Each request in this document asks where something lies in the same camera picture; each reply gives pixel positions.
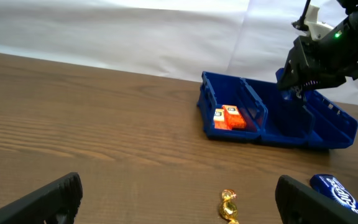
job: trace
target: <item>white sheet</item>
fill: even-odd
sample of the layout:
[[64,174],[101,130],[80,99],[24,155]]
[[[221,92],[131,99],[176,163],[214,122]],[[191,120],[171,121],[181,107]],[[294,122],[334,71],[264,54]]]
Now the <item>white sheet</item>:
[[[344,10],[317,1],[335,26]],[[201,80],[201,71],[275,81],[303,1],[0,0],[0,52]],[[358,104],[358,80],[321,91]]]

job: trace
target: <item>blue tray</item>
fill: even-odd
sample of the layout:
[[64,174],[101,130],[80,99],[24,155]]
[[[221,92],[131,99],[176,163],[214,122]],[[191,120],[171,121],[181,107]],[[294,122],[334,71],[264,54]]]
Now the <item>blue tray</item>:
[[[200,108],[209,138],[256,141],[310,148],[346,148],[353,144],[358,122],[317,91],[301,106],[289,103],[275,83],[203,72]],[[234,105],[245,119],[245,130],[215,129],[216,108]]]

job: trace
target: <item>blue snack wrapper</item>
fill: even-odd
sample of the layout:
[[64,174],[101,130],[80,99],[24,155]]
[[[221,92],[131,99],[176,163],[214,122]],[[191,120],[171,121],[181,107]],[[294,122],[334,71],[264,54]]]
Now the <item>blue snack wrapper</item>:
[[358,214],[358,202],[333,175],[316,174],[310,179],[310,185],[315,191]]

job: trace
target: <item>gold wrapped candy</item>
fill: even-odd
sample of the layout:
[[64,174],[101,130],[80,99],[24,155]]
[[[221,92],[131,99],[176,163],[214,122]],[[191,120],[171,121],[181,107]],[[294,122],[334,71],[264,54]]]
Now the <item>gold wrapped candy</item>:
[[219,205],[219,213],[224,219],[230,221],[228,224],[239,224],[237,221],[237,205],[231,201],[236,196],[233,190],[222,191],[223,202]]

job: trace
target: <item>brown wooden surface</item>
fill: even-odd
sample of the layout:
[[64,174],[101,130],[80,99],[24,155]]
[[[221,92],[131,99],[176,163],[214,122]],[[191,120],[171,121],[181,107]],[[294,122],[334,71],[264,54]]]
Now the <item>brown wooden surface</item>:
[[358,200],[358,133],[325,153],[210,141],[199,85],[0,54],[0,207],[70,171],[76,223],[223,224],[222,189],[237,192],[240,223],[281,223],[282,174],[334,174]]

